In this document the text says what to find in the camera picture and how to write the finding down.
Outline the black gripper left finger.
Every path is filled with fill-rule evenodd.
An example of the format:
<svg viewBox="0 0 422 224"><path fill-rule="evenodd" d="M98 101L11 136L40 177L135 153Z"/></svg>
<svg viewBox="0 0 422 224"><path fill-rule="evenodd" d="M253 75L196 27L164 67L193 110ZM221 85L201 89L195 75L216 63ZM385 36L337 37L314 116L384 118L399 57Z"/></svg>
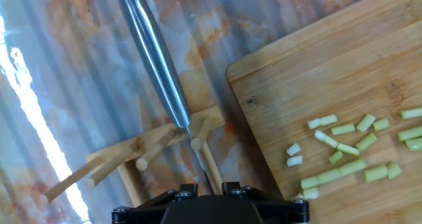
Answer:
<svg viewBox="0 0 422 224"><path fill-rule="evenodd" d="M179 190L168 190L135 207L121 206L111 212L112 223L159 223L171 204L196 198L198 184L181 184Z"/></svg>

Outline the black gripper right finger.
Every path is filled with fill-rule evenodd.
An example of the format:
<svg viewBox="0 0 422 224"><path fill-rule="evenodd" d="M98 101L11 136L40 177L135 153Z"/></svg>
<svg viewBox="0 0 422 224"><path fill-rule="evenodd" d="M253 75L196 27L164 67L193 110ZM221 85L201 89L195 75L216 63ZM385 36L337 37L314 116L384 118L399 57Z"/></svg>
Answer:
<svg viewBox="0 0 422 224"><path fill-rule="evenodd" d="M222 194L251 204L265 223L310 223L309 201L304 198L285 200L239 182L223 182Z"/></svg>

